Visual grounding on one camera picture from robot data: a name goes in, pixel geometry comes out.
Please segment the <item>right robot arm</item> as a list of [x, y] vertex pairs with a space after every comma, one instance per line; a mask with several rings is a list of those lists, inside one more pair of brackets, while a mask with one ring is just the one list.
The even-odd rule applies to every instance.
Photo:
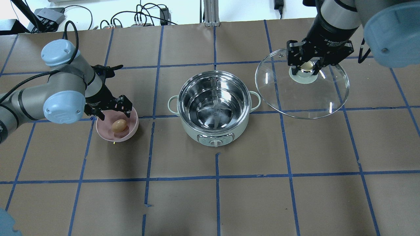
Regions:
[[358, 63], [372, 53], [377, 63], [389, 68], [419, 64], [418, 0], [304, 0], [317, 15], [302, 41], [287, 42], [289, 75], [300, 72], [316, 76], [322, 68], [335, 66], [354, 52], [351, 36], [363, 27]]

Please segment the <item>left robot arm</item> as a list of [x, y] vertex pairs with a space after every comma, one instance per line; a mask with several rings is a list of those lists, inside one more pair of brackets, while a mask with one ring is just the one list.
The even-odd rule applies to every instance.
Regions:
[[84, 114], [105, 120], [106, 110], [121, 112], [130, 118], [132, 102], [125, 95], [113, 96], [104, 83], [104, 79], [114, 77], [122, 65], [91, 66], [67, 39], [45, 45], [41, 58], [51, 68], [40, 74], [48, 76], [46, 84], [1, 94], [2, 143], [30, 121], [47, 119], [56, 124], [72, 124]]

